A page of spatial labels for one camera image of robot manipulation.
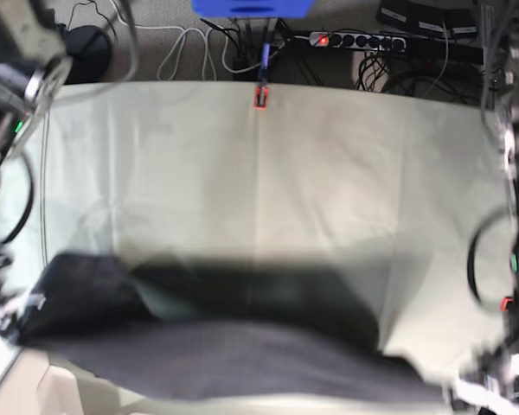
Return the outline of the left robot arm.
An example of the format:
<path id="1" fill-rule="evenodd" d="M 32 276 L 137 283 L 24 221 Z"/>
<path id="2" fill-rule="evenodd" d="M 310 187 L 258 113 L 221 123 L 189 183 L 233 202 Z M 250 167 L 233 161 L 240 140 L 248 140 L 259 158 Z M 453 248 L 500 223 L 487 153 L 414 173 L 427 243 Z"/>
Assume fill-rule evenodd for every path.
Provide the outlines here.
<path id="1" fill-rule="evenodd" d="M 487 50 L 497 57 L 500 45 L 507 55 L 500 96 L 488 99 L 490 72 L 486 71 L 481 96 L 481 120 L 490 141 L 498 148 L 507 182 L 508 204 L 489 214 L 472 235 L 467 257 L 467 283 L 476 303 L 485 311 L 502 313 L 506 333 L 494 349 L 477 357 L 476 366 L 453 383 L 451 399 L 479 414 L 519 414 L 519 1 L 508 1 Z M 483 234 L 508 215 L 516 230 L 509 266 L 513 291 L 495 306 L 480 296 L 475 278 L 477 244 Z"/>

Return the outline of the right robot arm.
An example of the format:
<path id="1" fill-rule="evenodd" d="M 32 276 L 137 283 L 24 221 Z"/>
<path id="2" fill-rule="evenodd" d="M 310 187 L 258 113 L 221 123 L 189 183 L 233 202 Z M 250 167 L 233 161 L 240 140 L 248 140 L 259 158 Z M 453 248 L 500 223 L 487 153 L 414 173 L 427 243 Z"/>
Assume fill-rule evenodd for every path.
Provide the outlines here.
<path id="1" fill-rule="evenodd" d="M 20 157 L 28 199 L 13 229 L 0 239 L 0 271 L 12 263 L 4 248 L 25 227 L 34 206 L 34 174 L 24 146 L 71 71 L 63 38 L 41 1 L 0 1 L 0 169 Z M 42 303 L 34 294 L 6 295 L 0 283 L 0 336 L 16 335 L 23 309 Z"/>

